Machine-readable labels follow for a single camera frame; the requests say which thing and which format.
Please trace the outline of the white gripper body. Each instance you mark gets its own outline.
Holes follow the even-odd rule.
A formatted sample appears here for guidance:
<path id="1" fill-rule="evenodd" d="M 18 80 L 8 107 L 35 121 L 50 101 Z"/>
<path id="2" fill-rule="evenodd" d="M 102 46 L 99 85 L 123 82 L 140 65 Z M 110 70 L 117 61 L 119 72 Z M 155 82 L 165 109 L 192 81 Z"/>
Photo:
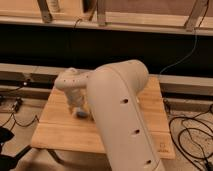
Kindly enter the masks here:
<path id="1" fill-rule="evenodd" d="M 74 108 L 75 115 L 77 107 L 82 108 L 86 112 L 86 109 L 84 108 L 84 95 L 80 89 L 71 89 L 66 91 L 65 94 L 68 105 Z"/>

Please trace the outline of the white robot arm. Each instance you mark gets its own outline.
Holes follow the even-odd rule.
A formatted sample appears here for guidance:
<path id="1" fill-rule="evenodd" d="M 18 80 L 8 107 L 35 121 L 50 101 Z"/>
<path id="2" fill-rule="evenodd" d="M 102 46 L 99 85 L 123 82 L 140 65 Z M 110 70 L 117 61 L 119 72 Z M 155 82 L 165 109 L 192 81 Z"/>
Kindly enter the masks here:
<path id="1" fill-rule="evenodd" d="M 139 60 L 105 64 L 85 73 L 69 68 L 55 80 L 69 102 L 76 89 L 86 90 L 112 171 L 165 171 L 137 98 L 147 82 L 148 70 Z"/>

